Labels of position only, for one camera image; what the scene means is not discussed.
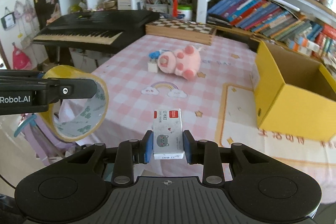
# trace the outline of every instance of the pig plush toy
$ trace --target pig plush toy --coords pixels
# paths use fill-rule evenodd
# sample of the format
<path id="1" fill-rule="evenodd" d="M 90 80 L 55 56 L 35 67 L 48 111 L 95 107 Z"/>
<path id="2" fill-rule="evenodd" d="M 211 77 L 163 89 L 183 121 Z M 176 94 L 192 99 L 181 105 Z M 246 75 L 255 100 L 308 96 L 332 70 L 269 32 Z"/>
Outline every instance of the pig plush toy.
<path id="1" fill-rule="evenodd" d="M 187 80 L 193 80 L 201 66 L 199 50 L 188 45 L 184 49 L 162 53 L 157 65 L 165 73 L 174 73 Z"/>

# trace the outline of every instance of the yellow cardboard box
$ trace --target yellow cardboard box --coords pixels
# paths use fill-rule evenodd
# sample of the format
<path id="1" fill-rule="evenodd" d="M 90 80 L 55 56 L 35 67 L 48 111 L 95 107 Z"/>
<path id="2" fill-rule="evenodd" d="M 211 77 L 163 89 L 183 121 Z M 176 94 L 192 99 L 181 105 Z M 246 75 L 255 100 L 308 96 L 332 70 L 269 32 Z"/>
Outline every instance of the yellow cardboard box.
<path id="1" fill-rule="evenodd" d="M 251 78 L 259 128 L 319 141 L 336 134 L 336 81 L 318 61 L 261 42 Z"/>

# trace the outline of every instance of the chess board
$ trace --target chess board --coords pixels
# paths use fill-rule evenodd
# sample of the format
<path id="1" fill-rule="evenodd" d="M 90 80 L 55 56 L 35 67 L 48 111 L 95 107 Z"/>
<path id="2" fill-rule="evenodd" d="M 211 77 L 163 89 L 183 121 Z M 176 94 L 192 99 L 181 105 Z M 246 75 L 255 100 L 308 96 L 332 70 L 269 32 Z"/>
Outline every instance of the chess board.
<path id="1" fill-rule="evenodd" d="M 146 34 L 211 45 L 216 28 L 202 23 L 160 18 L 146 25 Z"/>

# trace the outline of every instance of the pink bag on wall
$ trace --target pink bag on wall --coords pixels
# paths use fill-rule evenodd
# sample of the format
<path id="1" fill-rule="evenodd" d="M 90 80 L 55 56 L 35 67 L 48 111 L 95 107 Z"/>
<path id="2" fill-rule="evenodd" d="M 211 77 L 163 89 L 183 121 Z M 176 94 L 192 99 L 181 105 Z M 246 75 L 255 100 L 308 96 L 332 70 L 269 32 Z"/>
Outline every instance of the pink bag on wall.
<path id="1" fill-rule="evenodd" d="M 30 58 L 13 43 L 13 69 L 32 69 L 32 62 Z"/>

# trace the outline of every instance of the clear tape roll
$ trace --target clear tape roll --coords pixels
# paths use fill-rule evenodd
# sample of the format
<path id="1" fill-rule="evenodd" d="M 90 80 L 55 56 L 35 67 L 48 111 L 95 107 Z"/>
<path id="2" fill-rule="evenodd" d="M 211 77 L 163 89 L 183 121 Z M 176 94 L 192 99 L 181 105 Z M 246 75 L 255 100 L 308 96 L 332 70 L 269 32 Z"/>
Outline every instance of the clear tape roll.
<path id="1" fill-rule="evenodd" d="M 50 69 L 43 78 L 92 79 L 97 84 L 97 92 L 87 99 L 82 112 L 69 122 L 59 122 L 54 115 L 54 104 L 47 112 L 39 113 L 46 125 L 61 140 L 78 141 L 94 132 L 103 122 L 109 103 L 109 94 L 105 82 L 97 76 L 85 73 L 71 66 L 60 65 Z"/>

